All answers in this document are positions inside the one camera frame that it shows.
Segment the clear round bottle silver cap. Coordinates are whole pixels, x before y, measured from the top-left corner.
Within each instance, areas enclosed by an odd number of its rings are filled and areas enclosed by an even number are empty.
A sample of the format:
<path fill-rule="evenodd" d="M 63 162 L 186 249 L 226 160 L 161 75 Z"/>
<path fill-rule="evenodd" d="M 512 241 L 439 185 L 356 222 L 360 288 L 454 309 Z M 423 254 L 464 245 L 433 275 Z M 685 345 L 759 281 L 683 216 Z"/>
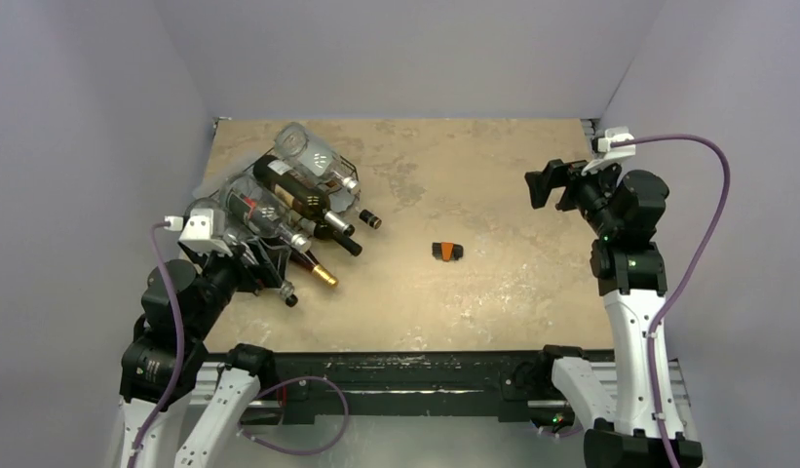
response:
<path fill-rule="evenodd" d="M 245 173 L 233 175 L 220 187 L 219 202 L 263 239 L 280 238 L 301 254 L 312 246 L 309 238 L 293 228 L 279 199 Z"/>

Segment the dark green bottle silver foil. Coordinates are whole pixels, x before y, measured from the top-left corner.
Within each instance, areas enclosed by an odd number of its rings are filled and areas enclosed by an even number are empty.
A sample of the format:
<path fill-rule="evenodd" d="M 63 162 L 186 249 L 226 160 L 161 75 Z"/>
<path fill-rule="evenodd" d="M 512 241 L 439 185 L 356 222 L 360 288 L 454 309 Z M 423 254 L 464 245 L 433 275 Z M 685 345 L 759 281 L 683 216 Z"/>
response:
<path fill-rule="evenodd" d="M 325 222 L 348 236 L 354 234 L 354 226 L 331 208 L 327 194 L 319 187 L 309 185 L 300 177 L 300 173 L 284 160 L 266 154 L 252 165 L 251 171 L 261 185 L 303 217 L 315 223 Z"/>

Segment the tall clear bottle no cap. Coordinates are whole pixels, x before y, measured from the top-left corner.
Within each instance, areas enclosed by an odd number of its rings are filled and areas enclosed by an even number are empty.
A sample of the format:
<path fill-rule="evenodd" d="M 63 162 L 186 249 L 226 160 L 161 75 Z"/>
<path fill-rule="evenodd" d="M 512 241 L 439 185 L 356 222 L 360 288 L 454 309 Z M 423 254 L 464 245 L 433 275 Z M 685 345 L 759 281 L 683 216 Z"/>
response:
<path fill-rule="evenodd" d="M 290 248 L 252 233 L 212 198 L 197 199 L 187 208 L 179 245 L 208 278 L 227 269 L 238 276 L 239 293 L 272 290 L 286 306 L 298 303 L 286 278 Z"/>

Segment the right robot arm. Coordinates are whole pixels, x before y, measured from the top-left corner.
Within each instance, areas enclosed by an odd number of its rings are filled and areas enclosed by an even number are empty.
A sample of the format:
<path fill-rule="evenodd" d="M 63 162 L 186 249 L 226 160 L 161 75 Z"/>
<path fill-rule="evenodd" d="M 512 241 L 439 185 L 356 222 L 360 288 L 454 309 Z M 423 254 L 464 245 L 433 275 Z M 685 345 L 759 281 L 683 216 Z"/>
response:
<path fill-rule="evenodd" d="M 533 371 L 543 395 L 567 399 L 584 431 L 589 467 L 700 467 L 704 451 L 688 438 L 670 382 L 664 323 L 665 262 L 653 237 L 669 188 L 657 175 L 618 165 L 589 173 L 586 162 L 551 160 L 525 174 L 533 209 L 551 192 L 555 207 L 577 211 L 592 229 L 590 269 L 613 337 L 617 389 L 610 394 L 582 357 L 562 356 Z"/>

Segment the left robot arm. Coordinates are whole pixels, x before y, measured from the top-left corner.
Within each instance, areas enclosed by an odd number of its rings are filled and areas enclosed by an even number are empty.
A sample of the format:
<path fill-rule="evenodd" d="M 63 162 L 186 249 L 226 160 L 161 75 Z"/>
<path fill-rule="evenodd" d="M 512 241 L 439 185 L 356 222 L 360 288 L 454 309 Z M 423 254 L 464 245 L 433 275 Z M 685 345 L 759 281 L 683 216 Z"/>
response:
<path fill-rule="evenodd" d="M 265 251 L 240 244 L 227 253 L 159 260 L 141 296 L 142 315 L 122 359 L 124 467 L 208 467 L 248 403 L 281 380 L 272 351 L 240 343 L 223 362 L 209 403 L 185 441 L 181 422 L 209 351 L 205 339 L 235 293 L 280 284 Z"/>

